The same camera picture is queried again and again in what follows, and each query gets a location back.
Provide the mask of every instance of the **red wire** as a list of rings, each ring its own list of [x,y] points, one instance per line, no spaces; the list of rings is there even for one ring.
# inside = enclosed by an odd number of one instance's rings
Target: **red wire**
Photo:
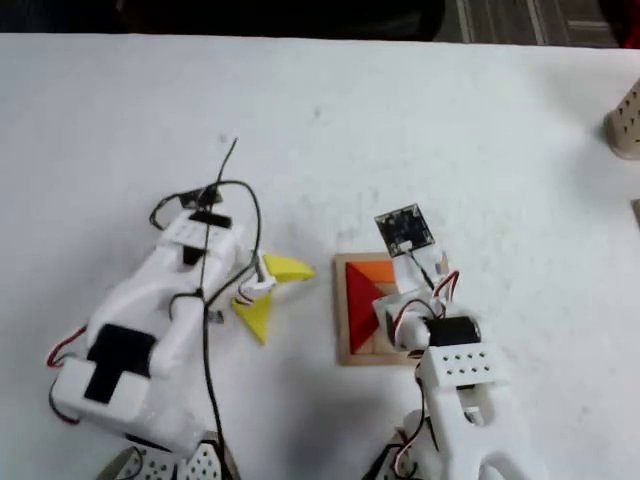
[[[51,350],[51,353],[49,353],[49,356],[47,357],[47,363],[46,363],[47,367],[61,368],[62,363],[60,363],[60,361],[62,359],[56,358],[60,350],[62,350],[63,347],[69,345],[71,342],[73,342],[76,338],[78,338],[80,335],[82,335],[86,331],[87,331],[87,326],[83,325],[78,330],[76,330],[75,333],[73,333],[71,336],[65,338],[60,343],[58,343],[55,347],[53,347],[53,350]]]
[[[396,331],[398,330],[398,327],[400,326],[400,322],[402,322],[402,318],[404,316],[404,312],[407,309],[407,307],[409,305],[411,305],[412,303],[419,303],[421,305],[424,305],[425,307],[427,307],[427,309],[431,312],[431,315],[433,316],[433,318],[436,317],[433,309],[431,308],[431,306],[426,303],[424,300],[421,300],[419,298],[413,298],[411,300],[409,300],[407,303],[404,304],[404,306],[400,309],[400,311],[398,312],[398,315],[396,315],[395,320],[393,321],[393,326],[392,326],[392,331],[391,331],[391,338],[393,338],[394,340],[394,345],[395,345],[395,338],[396,338]]]
[[[449,283],[453,280],[453,283],[451,284],[451,290],[450,290],[450,294],[449,294],[449,299],[453,298],[453,292],[456,289],[456,285],[458,284],[458,278],[460,277],[460,272],[458,270],[454,270],[453,272],[451,272],[449,275],[447,275],[444,280],[442,280],[442,282],[440,282],[440,284],[436,287],[436,289],[433,291],[433,296],[437,297],[438,295],[440,295],[440,291]]]

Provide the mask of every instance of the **red tangram piece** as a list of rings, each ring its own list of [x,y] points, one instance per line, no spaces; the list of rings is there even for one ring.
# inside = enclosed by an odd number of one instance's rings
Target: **red tangram piece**
[[[373,301],[385,294],[351,263],[346,264],[351,353],[356,353],[378,328]]]

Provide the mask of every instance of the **white plastic bracket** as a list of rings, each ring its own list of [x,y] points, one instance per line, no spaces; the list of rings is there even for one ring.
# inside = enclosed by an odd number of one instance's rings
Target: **white plastic bracket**
[[[544,464],[511,395],[500,351],[489,343],[430,347],[416,372],[442,458],[440,480],[476,480],[490,465],[508,480],[544,480]],[[482,424],[464,414],[457,387],[475,385]],[[423,472],[425,458],[416,459]]]

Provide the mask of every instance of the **circuit board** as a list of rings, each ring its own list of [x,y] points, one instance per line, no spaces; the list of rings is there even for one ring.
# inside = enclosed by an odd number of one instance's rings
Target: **circuit board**
[[[391,257],[436,243],[417,204],[375,218]]]

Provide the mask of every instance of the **wooden frame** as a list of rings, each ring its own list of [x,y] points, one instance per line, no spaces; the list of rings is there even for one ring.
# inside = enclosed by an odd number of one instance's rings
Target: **wooden frame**
[[[375,262],[389,260],[386,253],[340,253],[333,258],[335,312],[338,329],[338,363],[345,366],[370,365],[411,365],[418,361],[408,358],[407,353],[396,352],[380,330],[360,348],[358,353],[352,353],[349,336],[349,304],[347,298],[346,264],[348,262]],[[385,293],[395,291],[394,284],[376,284]]]

